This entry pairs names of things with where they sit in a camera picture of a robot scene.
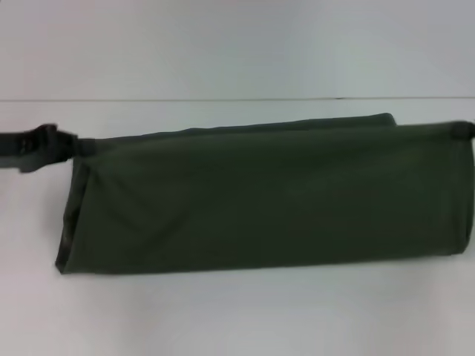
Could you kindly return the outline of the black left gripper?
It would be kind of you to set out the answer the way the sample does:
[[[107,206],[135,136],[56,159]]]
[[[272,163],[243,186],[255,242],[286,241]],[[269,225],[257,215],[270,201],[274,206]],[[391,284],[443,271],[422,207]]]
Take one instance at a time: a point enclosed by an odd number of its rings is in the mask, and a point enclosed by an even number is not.
[[[58,133],[57,126],[40,125],[30,130],[1,134],[1,168],[32,173],[55,160],[94,154],[94,140],[71,133]]]

